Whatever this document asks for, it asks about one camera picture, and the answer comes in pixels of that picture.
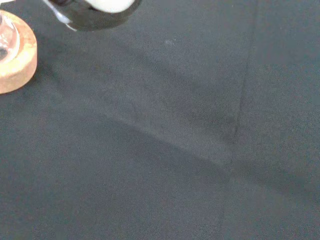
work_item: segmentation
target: bottle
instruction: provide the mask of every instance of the bottle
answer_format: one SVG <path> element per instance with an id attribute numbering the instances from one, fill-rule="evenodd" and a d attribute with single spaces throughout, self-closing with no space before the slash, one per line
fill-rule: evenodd
<path id="1" fill-rule="evenodd" d="M 6 64 L 16 57 L 20 37 L 15 25 L 0 11 L 0 64 Z"/>
<path id="2" fill-rule="evenodd" d="M 125 23 L 142 0 L 43 0 L 74 31 L 96 31 Z"/>

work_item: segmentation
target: glass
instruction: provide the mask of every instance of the glass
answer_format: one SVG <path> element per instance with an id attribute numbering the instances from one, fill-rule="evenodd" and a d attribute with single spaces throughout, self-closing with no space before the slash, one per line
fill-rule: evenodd
<path id="1" fill-rule="evenodd" d="M 0 64 L 6 64 L 16 57 L 20 37 L 11 20 L 0 12 Z"/>

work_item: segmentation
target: round cork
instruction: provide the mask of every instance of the round cork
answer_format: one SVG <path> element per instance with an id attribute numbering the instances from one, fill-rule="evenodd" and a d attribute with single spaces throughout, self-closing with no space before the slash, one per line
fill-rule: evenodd
<path id="1" fill-rule="evenodd" d="M 37 40 L 31 28 L 19 17 L 0 10 L 16 27 L 20 46 L 14 59 L 0 64 L 0 94 L 17 90 L 24 86 L 35 74 L 37 68 Z"/>

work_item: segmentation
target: cork base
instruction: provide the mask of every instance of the cork base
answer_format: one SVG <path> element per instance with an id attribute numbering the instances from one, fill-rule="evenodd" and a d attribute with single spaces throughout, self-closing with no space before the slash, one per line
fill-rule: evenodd
<path id="1" fill-rule="evenodd" d="M 31 28 L 19 17 L 0 10 L 15 25 L 20 37 L 16 57 L 0 64 L 0 94 L 17 90 L 30 81 L 37 68 L 37 40 Z"/>

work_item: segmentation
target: wooden base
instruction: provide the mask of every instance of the wooden base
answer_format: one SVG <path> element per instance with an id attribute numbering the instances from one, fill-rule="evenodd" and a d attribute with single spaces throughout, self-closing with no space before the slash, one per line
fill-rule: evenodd
<path id="1" fill-rule="evenodd" d="M 16 57 L 8 63 L 0 64 L 0 94 L 21 88 L 35 74 L 37 68 L 37 40 L 31 28 L 19 17 L 0 10 L 15 25 L 20 37 L 20 47 Z"/>

